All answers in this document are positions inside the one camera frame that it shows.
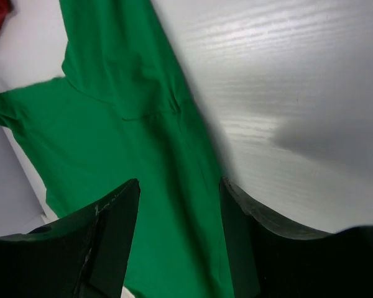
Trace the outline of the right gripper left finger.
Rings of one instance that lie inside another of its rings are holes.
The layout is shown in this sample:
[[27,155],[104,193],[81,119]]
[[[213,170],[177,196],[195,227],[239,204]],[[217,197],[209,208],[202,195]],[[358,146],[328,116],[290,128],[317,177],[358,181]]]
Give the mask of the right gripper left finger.
[[139,198],[130,179],[66,217],[0,237],[0,297],[120,297]]

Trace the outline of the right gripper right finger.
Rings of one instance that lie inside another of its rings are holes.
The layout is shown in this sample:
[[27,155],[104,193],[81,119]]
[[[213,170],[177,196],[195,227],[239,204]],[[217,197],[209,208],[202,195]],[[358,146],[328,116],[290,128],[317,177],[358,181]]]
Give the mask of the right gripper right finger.
[[373,225],[327,233],[219,183],[236,297],[373,297]]

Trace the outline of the green t shirt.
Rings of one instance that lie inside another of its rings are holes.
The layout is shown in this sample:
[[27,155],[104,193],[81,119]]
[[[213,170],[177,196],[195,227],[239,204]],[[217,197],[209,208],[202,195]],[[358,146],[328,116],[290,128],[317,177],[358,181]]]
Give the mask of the green t shirt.
[[125,286],[136,297],[232,297],[221,170],[150,1],[61,1],[64,77],[0,94],[64,217],[136,178]]

